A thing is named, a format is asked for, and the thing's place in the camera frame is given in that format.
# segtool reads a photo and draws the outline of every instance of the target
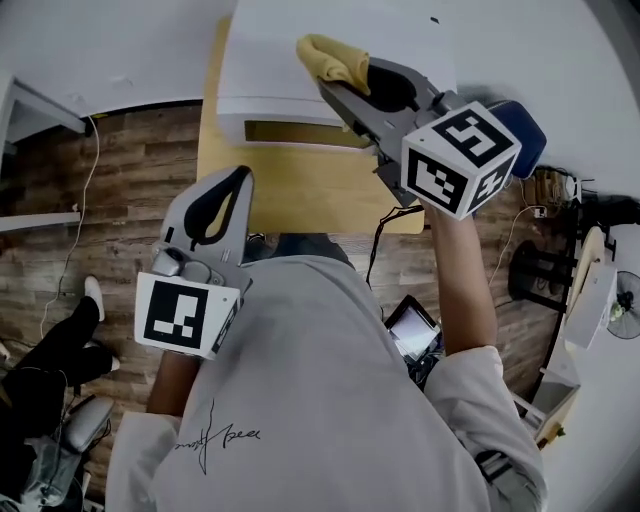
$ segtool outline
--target black pants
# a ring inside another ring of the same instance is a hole
[[[111,352],[101,346],[83,348],[98,326],[100,312],[91,297],[83,297],[73,314],[54,325],[16,369],[62,370],[69,386],[84,384],[111,370]]]
[[[51,435],[60,423],[65,385],[78,386],[111,370],[111,352],[84,348],[98,326],[95,301],[83,297],[73,314],[47,335],[3,379],[26,437]]]

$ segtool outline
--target blue object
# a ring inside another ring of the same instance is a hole
[[[536,164],[547,145],[547,138],[527,112],[527,109],[517,101],[501,101],[487,107],[489,112],[507,127],[520,141],[522,150],[513,165],[511,174],[521,180],[526,180],[533,173]]]

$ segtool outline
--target phone screen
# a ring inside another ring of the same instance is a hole
[[[408,307],[389,332],[402,357],[417,361],[425,351],[436,348],[440,326],[430,325],[414,308]]]

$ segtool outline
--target human arm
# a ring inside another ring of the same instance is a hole
[[[181,417],[199,369],[200,360],[195,357],[175,352],[162,354],[147,412]]]
[[[494,345],[498,323],[473,218],[458,221],[423,206],[433,233],[446,353]]]
[[[473,218],[457,221],[427,205],[425,210],[433,231],[447,357],[429,375],[424,393],[477,463],[493,454],[491,470],[483,469],[492,510],[543,510],[542,457],[502,378],[493,346],[495,308]]]
[[[194,357],[162,354],[147,413],[125,412],[118,427],[107,476],[109,510],[156,510],[151,485],[158,466],[175,447],[199,369],[200,361]]]

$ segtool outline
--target white wall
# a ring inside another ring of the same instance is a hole
[[[0,67],[80,114],[201,99],[233,0],[4,0]],[[111,80],[127,77],[131,87]],[[71,96],[81,95],[85,105]]]
[[[632,38],[618,0],[593,0],[598,17],[585,0],[443,1],[461,92],[521,101],[547,135],[545,162],[640,196],[640,114],[628,78],[640,55],[619,51]]]

